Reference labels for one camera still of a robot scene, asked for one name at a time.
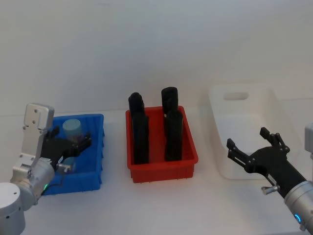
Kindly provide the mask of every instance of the red plastic bin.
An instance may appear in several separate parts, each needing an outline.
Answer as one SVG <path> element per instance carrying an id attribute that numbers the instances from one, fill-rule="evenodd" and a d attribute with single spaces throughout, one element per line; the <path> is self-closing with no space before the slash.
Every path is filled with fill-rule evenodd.
<path id="1" fill-rule="evenodd" d="M 179 106 L 183 116 L 182 160 L 166 162 L 164 159 L 166 139 L 162 107 L 145 108 L 149 117 L 149 163 L 134 164 L 133 128 L 130 111 L 126 112 L 127 166 L 134 183 L 191 178 L 198 155 L 192 140 L 185 110 Z"/>

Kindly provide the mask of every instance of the cable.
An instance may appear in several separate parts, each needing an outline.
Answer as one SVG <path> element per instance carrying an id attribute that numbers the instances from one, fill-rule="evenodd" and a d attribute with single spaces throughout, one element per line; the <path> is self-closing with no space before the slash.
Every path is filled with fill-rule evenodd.
<path id="1" fill-rule="evenodd" d="M 45 187 L 45 189 L 44 189 L 43 192 L 41 193 L 41 196 L 43 196 L 44 193 L 47 192 L 47 191 L 49 190 L 49 188 L 51 188 L 51 187 L 56 187 L 56 186 L 62 187 L 62 185 L 63 185 L 63 180 L 64 180 L 64 177 L 65 177 L 65 173 L 62 172 L 61 176 L 62 176 L 62 178 L 61 178 L 60 183 L 59 183 L 59 184 L 48 185 L 47 187 Z"/>

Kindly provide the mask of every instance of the blue plastic bin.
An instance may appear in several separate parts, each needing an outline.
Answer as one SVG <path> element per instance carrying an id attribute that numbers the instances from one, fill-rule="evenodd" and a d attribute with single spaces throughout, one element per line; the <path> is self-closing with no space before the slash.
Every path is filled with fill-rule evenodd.
<path id="1" fill-rule="evenodd" d="M 64 176 L 63 185 L 50 187 L 44 195 L 52 195 L 69 192 L 83 192 L 98 190 L 101 186 L 101 171 L 103 158 L 103 121 L 102 114 L 86 114 L 61 116 L 53 119 L 53 127 L 59 126 L 60 133 L 57 138 L 66 139 L 65 133 L 62 129 L 63 123 L 68 120 L 76 118 L 80 120 L 84 134 L 90 132 L 91 146 L 76 158 L 76 170 Z M 61 174 L 56 172 L 55 177 L 51 181 L 52 184 L 60 184 Z"/>

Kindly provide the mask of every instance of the white table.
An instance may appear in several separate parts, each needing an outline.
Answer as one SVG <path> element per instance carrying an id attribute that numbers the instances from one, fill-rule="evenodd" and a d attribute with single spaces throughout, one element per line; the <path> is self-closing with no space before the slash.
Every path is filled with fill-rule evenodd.
<path id="1" fill-rule="evenodd" d="M 302 141 L 313 100 L 283 100 Z M 191 179 L 134 184 L 126 164 L 125 111 L 104 111 L 103 184 L 98 191 L 45 196 L 25 213 L 23 235 L 304 235 L 266 180 L 227 180 L 208 141 L 207 107 L 186 107 L 199 156 Z M 0 117 L 0 181 L 8 181 L 22 146 L 23 116 Z M 312 179 L 304 150 L 295 167 Z"/>

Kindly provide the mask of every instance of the black cylindrical object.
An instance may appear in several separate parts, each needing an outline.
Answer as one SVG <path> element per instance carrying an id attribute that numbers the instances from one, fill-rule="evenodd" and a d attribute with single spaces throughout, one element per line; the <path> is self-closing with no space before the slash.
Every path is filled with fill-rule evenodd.
<path id="1" fill-rule="evenodd" d="M 161 92 L 162 107 L 165 115 L 170 110 L 177 110 L 178 108 L 178 90 L 176 87 L 164 88 Z"/>
<path id="2" fill-rule="evenodd" d="M 129 110 L 131 112 L 131 117 L 137 113 L 145 112 L 145 105 L 142 100 L 142 96 L 138 93 L 132 93 L 131 96 L 128 98 Z"/>
<path id="3" fill-rule="evenodd" d="M 134 164 L 149 163 L 149 118 L 144 113 L 136 113 L 132 123 Z"/>
<path id="4" fill-rule="evenodd" d="M 167 113 L 165 160 L 179 161 L 182 159 L 182 123 L 183 118 L 179 110 Z"/>

